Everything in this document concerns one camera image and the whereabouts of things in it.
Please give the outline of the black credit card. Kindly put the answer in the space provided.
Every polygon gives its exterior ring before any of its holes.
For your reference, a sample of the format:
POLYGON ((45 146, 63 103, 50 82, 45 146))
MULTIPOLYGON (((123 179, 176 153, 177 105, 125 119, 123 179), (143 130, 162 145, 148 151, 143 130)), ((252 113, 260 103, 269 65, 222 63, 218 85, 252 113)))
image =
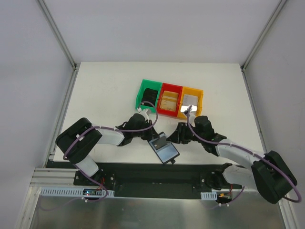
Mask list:
POLYGON ((154 147, 155 150, 159 150, 165 147, 166 145, 168 145, 168 141, 167 141, 167 137, 164 135, 152 141, 152 146, 154 147))

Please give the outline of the black leather card holder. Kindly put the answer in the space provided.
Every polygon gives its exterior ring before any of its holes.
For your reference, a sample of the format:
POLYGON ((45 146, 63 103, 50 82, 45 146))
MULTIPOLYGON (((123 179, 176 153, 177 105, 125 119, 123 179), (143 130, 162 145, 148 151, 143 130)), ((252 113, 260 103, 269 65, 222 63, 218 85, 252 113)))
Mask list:
MULTIPOLYGON (((159 137, 161 137, 163 135, 167 137, 167 135, 164 132, 159 133, 159 137)), ((154 141, 154 140, 155 139, 149 141, 148 143, 149 143, 150 147, 153 149, 153 151, 155 152, 155 154, 158 156, 160 161, 163 164, 167 164, 167 163, 174 164, 176 162, 175 159, 180 155, 180 153, 178 152, 176 147, 172 144, 172 142, 168 142, 168 145, 166 145, 165 147, 163 147, 159 150, 155 150, 154 147, 152 146, 152 141, 154 141)))

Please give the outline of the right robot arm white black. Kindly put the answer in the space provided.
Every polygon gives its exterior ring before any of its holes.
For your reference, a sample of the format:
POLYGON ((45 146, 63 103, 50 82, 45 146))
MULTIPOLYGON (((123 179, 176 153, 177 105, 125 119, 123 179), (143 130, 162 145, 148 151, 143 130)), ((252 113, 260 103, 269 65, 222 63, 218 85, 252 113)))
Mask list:
POLYGON ((179 122, 175 131, 167 138, 176 144, 200 143, 206 152, 227 158, 234 164, 226 163, 213 176, 215 189, 226 188, 230 184, 239 184, 258 191, 269 203, 276 204, 287 199, 294 190, 296 203, 302 200, 297 190, 297 180, 291 170, 276 151, 268 153, 254 152, 237 145, 226 136, 214 131, 207 116, 198 116, 194 125, 190 121, 179 122))

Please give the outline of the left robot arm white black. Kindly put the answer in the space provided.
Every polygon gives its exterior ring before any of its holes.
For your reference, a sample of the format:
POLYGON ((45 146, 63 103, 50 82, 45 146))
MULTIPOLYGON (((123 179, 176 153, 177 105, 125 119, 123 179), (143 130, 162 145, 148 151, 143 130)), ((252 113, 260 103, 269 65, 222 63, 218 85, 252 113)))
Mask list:
POLYGON ((157 139, 153 122, 142 114, 134 114, 128 121, 114 128, 93 125, 83 117, 62 132, 55 140, 63 152, 63 159, 72 163, 91 186, 103 185, 103 173, 89 153, 97 144, 125 146, 134 138, 144 141, 157 139))

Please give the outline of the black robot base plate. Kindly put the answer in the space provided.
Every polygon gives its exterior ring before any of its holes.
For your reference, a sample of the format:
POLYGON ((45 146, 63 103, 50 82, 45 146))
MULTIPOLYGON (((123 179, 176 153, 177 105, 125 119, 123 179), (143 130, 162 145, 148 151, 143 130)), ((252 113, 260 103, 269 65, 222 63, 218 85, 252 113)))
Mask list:
POLYGON ((100 171, 92 180, 76 171, 75 186, 103 185, 116 197, 200 199, 212 190, 212 173, 222 165, 98 163, 100 171))

